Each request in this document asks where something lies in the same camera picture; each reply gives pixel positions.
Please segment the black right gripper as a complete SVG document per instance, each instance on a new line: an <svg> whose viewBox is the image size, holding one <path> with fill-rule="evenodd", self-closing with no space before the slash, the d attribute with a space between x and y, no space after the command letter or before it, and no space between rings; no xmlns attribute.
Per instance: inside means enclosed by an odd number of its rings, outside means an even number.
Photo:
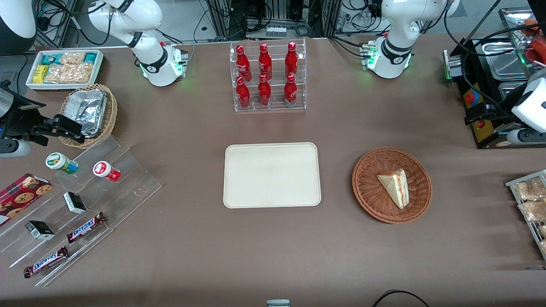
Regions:
<svg viewBox="0 0 546 307"><path fill-rule="evenodd" d="M51 125L38 125L42 122L38 109L46 105L16 93L9 85L10 83L2 83L0 86L1 139L18 138L33 128L31 134L36 136L68 138L84 144L80 123L57 114L51 119Z"/></svg>

